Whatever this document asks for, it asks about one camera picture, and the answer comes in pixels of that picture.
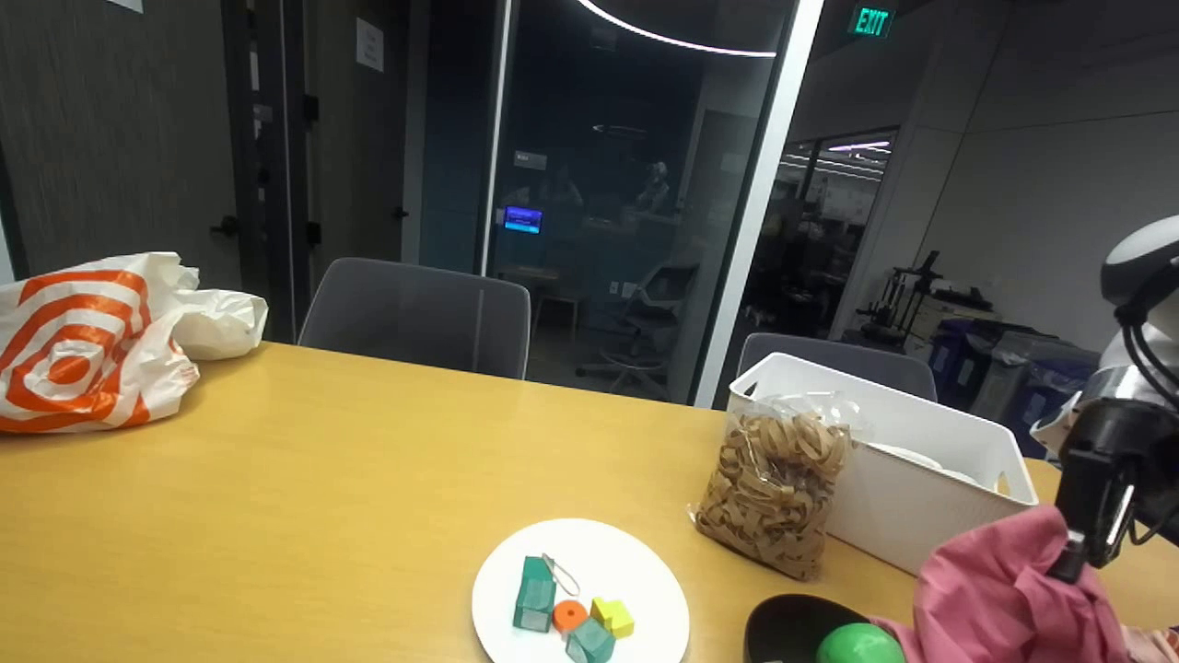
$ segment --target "plastic container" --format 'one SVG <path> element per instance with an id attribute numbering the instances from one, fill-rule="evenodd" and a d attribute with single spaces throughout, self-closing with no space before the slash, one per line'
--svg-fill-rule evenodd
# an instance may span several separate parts
<path id="1" fill-rule="evenodd" d="M 793 355 L 771 355 L 730 385 L 730 413 L 761 397 L 842 402 L 854 447 L 830 534 L 896 569 L 922 570 L 949 538 L 1038 505 L 1001 424 Z"/>
<path id="2" fill-rule="evenodd" d="M 830 397 L 732 402 L 697 530 L 790 579 L 814 579 L 849 430 Z"/>

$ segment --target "desk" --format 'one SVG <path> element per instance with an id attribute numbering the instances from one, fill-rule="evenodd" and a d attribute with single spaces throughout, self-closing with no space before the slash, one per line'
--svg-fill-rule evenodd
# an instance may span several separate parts
<path id="1" fill-rule="evenodd" d="M 741 658 L 771 592 L 909 623 L 914 579 L 842 543 L 800 587 L 702 538 L 720 437 L 720 413 L 267 348 L 169 424 L 0 444 L 0 658 L 478 658 L 483 555 L 554 516 L 667 559 L 691 658 Z M 1177 570 L 1146 544 L 1105 579 L 1159 625 Z"/>

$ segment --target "green ball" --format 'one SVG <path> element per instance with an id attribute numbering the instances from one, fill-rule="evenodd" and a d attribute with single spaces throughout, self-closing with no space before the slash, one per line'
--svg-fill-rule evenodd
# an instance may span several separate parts
<path id="1" fill-rule="evenodd" d="M 823 638 L 820 663 L 908 663 L 908 651 L 874 623 L 845 623 Z"/>

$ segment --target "bag of nuts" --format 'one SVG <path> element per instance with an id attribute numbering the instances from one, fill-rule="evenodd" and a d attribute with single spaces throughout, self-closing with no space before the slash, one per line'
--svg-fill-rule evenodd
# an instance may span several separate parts
<path id="1" fill-rule="evenodd" d="M 812 579 L 849 450 L 853 429 L 814 406 L 730 410 L 697 530 L 790 579 Z"/>

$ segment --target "exit sign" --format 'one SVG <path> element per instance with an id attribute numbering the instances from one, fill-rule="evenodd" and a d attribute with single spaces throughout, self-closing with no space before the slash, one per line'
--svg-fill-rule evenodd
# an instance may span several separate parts
<path id="1" fill-rule="evenodd" d="M 854 35 L 854 36 L 880 41 L 886 30 L 887 30 L 887 22 L 893 22 L 893 10 L 887 10 L 887 9 L 869 9 L 869 5 L 863 5 L 863 9 L 854 9 L 854 15 L 853 15 L 853 35 Z"/>

